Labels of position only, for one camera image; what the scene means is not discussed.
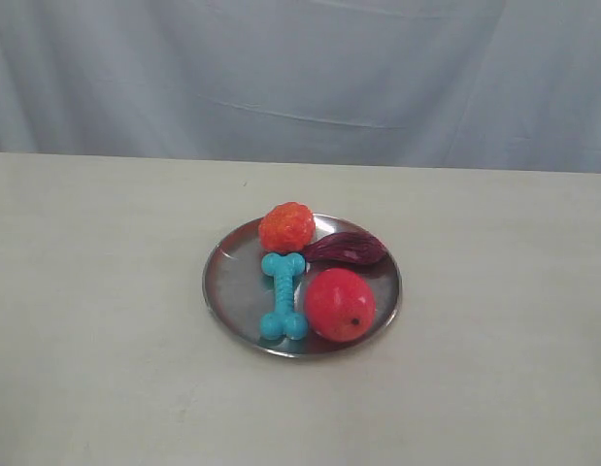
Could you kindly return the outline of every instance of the stainless steel plate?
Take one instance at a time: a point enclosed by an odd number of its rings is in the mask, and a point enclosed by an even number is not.
[[[364,231],[357,225],[332,216],[315,215],[316,239],[339,231]],[[310,332],[300,341],[264,340],[259,335],[261,316],[274,309],[273,280],[261,272],[265,254],[259,244],[260,218],[229,233],[212,251],[203,272],[203,294],[212,314],[232,335],[252,347],[286,357],[318,356],[360,345],[387,327],[398,311],[401,277],[390,253],[372,266],[316,262],[299,278],[295,288],[296,311],[303,312],[307,285],[317,273],[331,267],[346,267],[360,275],[376,298],[376,318],[371,329],[349,343],[332,343]]]

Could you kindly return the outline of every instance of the table surface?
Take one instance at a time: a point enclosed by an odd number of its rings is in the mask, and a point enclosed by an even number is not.
[[[363,350],[251,351],[216,242],[298,200],[380,237]],[[601,175],[0,153],[0,466],[601,466]]]

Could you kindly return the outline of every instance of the textured orange ball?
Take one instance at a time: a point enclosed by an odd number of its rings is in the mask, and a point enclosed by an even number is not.
[[[261,246],[278,254],[298,252],[311,242],[315,232],[313,212],[297,202],[275,207],[259,223]]]

